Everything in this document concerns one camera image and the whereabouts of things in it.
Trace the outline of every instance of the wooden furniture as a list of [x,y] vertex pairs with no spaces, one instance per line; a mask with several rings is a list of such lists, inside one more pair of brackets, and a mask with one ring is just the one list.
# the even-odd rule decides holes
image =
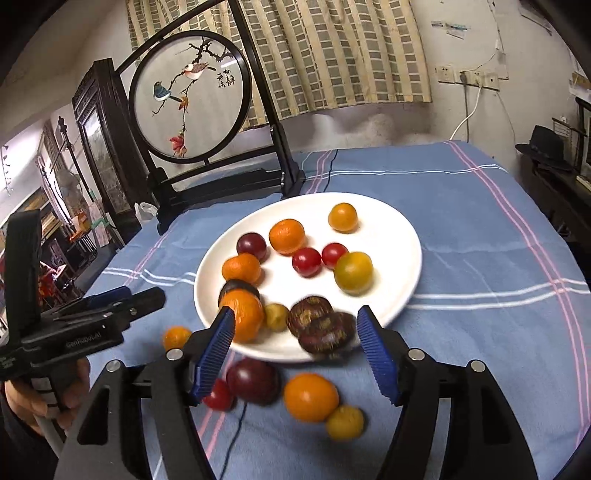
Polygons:
[[534,165],[534,180],[550,207],[548,219],[559,233],[570,232],[568,242],[587,282],[591,281],[591,192],[576,179],[576,173]]
[[84,76],[73,99],[82,146],[105,210],[125,243],[140,230],[134,203],[153,199],[138,149],[129,131],[121,80],[113,82],[112,59],[98,60]]

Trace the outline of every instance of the red flower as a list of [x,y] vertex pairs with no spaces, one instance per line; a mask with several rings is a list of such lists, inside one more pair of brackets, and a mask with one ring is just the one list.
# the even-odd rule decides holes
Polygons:
[[185,153],[187,153],[187,148],[184,146],[184,133],[180,132],[176,137],[172,137],[168,141],[173,144],[173,157],[177,155],[184,157]]

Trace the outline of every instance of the bird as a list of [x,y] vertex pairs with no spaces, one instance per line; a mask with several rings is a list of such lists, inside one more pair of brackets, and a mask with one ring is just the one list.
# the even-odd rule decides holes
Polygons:
[[210,67],[209,63],[189,63],[184,70],[183,73],[185,76],[191,80],[197,80],[205,69],[213,70],[215,72],[215,68]]
[[154,83],[154,100],[158,100],[159,102],[164,102],[167,99],[174,100],[178,103],[182,102],[180,98],[177,98],[172,95],[170,90],[167,90],[162,86],[162,82]]

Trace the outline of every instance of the white plate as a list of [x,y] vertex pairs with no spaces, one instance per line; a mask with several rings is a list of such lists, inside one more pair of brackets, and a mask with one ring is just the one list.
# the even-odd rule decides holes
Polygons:
[[[328,224],[328,215],[337,203],[355,207],[359,227],[353,233],[338,233]],[[269,230],[280,220],[294,218],[306,230],[307,244],[322,252],[326,244],[339,242],[350,252],[367,253],[374,264],[374,284],[364,295],[352,297],[342,292],[333,273],[326,267],[313,278],[300,277],[291,266],[291,257],[275,252],[268,243]],[[396,209],[379,200],[353,193],[315,193],[273,203],[231,226],[207,251],[195,282],[197,314],[206,326],[215,319],[217,297],[225,281],[222,264],[236,255],[236,242],[247,232],[260,233],[267,241],[269,256],[262,263],[264,280],[258,289],[265,303],[282,303],[287,308],[308,295],[326,297],[335,310],[353,315],[369,305],[381,325],[391,323],[407,304],[421,273],[421,244],[408,220]],[[308,362],[312,355],[303,350],[288,331],[271,333],[261,329],[251,343],[233,343],[232,348],[251,358],[275,362]]]

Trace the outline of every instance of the person's hand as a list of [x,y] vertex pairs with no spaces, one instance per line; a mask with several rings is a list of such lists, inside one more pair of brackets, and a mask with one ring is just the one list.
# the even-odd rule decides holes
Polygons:
[[[76,418],[78,409],[84,402],[90,389],[90,363],[86,358],[77,361],[78,380],[76,380],[64,392],[62,401],[69,409],[61,412],[56,418],[58,425],[67,431]],[[8,406],[14,414],[24,423],[29,425],[39,435],[43,435],[33,415],[47,416],[47,403],[30,385],[21,380],[12,380],[4,383]]]

